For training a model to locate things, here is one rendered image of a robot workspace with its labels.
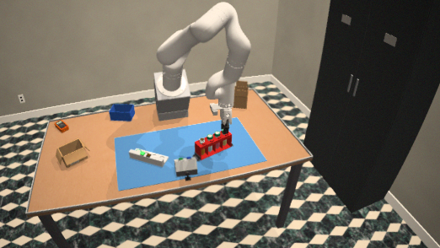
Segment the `dark blue open bin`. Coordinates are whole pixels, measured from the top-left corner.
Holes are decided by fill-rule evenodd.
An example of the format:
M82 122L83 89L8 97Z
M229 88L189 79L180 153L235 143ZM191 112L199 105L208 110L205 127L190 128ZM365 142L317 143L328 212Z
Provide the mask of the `dark blue open bin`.
M135 115L134 105L113 104L110 111L111 121L131 121Z

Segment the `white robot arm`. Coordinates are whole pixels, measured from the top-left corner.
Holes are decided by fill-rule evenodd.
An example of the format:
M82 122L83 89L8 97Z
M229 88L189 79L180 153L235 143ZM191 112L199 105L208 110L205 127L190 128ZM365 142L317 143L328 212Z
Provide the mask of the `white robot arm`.
M229 49L227 61L222 71L209 78L205 95L209 100L218 100L218 104L210 104L214 116L217 116L217 110L233 107L235 82L240 79L251 46L240 29L235 9L228 3L218 3L195 23L190 24L182 31L175 32L158 48L157 59L163 64L163 74L157 82L161 94L175 97L185 91L186 80L182 75L183 64L191 48L200 42L208 42L223 28L226 31L226 42Z

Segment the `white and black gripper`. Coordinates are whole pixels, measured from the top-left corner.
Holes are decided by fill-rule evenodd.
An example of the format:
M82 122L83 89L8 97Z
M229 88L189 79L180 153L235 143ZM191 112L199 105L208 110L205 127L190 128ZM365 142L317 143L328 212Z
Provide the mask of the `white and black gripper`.
M229 124L232 125L232 108L220 110L221 129L223 129L223 134L228 134Z

